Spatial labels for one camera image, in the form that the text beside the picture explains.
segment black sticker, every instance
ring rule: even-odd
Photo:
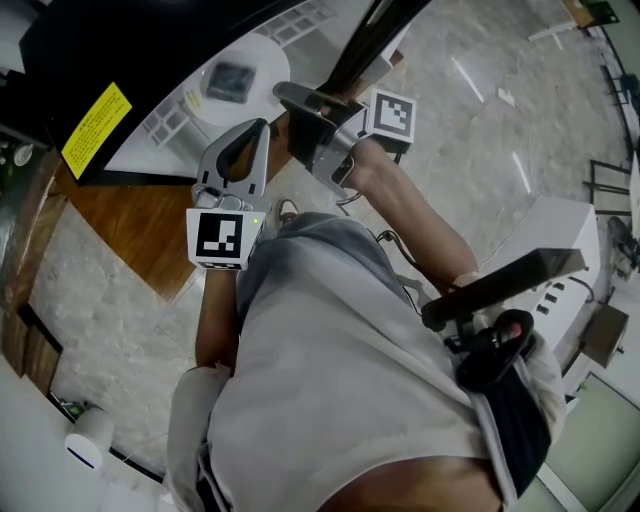
[[[212,268],[214,270],[242,270],[242,266],[238,263],[200,263],[202,268]]]
[[[373,116],[374,128],[409,137],[412,117],[413,105],[411,103],[378,94],[376,111]]]
[[[202,213],[198,226],[196,256],[199,258],[240,258],[242,215]]]

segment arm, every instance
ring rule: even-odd
[[[207,271],[196,335],[196,365],[235,367],[238,350],[236,274]]]
[[[447,283],[478,269],[466,242],[427,204],[377,142],[360,142],[354,158],[348,186],[361,192],[398,233],[419,267]]]

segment shoe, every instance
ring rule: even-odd
[[[292,220],[294,220],[298,215],[300,215],[300,211],[296,204],[290,199],[282,199],[278,203],[278,207],[276,209],[277,212],[277,221],[278,221],[278,229],[282,229],[282,226],[288,224]]]

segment white floor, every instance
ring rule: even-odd
[[[532,0],[535,14],[524,1],[435,0],[403,42],[404,63],[380,84],[417,100],[416,143],[401,165],[480,263],[540,194],[586,200],[589,159],[628,165],[593,42],[578,31],[561,34],[560,44],[527,41],[543,21],[557,22],[550,18],[562,15],[559,3]],[[340,214],[332,193],[295,162],[269,195]],[[347,209],[374,233],[386,227],[364,200]],[[397,270],[409,270],[397,251],[389,254]],[[32,295],[65,347],[53,390],[105,408],[116,421],[115,446],[160,473],[171,393],[193,364],[203,282],[194,272],[166,303],[69,206]]]

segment black cable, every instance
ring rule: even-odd
[[[361,197],[362,197],[362,192],[358,192],[352,195],[351,197],[347,197],[346,199],[341,199],[340,201],[336,201],[336,206],[340,208],[342,210],[342,213],[344,213],[347,217],[351,217],[351,215],[349,215],[349,212],[345,210],[343,206],[353,203],[354,201],[360,199]]]
[[[413,301],[413,297],[409,293],[409,290],[407,290],[407,287],[403,286],[402,289],[404,290],[404,293],[406,294],[407,298],[409,299],[409,302],[411,302],[411,305],[413,306],[413,309],[415,310],[415,312],[418,314],[418,316],[422,316],[422,313],[420,313],[420,310],[418,309],[418,306],[416,306],[416,303]]]
[[[569,276],[569,279],[571,279],[575,283],[581,284],[587,290],[589,290],[589,294],[591,296],[589,297],[588,300],[584,301],[585,304],[591,304],[594,300],[596,300],[596,294],[593,292],[593,288],[591,288],[591,286],[589,286],[587,283],[585,283],[582,279],[578,279],[577,277]]]
[[[380,233],[376,237],[376,242],[378,242],[378,244],[380,243],[381,240],[386,240],[388,242],[395,243],[396,247],[398,248],[398,250],[400,251],[402,256],[404,256],[404,259],[407,260],[409,265],[411,265],[413,268],[415,268],[418,272],[420,272],[423,276],[425,276],[432,283],[440,285],[445,290],[447,290],[449,288],[451,288],[453,290],[459,290],[460,289],[459,286],[456,286],[453,283],[447,283],[444,279],[441,279],[441,278],[439,278],[439,277],[437,277],[437,276],[425,271],[420,265],[418,265],[416,263],[416,261],[411,257],[411,255],[407,252],[407,250],[404,248],[404,245],[402,245],[402,241],[400,240],[400,237],[398,236],[398,234],[395,231],[391,231],[390,229],[387,229],[386,231],[383,231],[382,233]]]

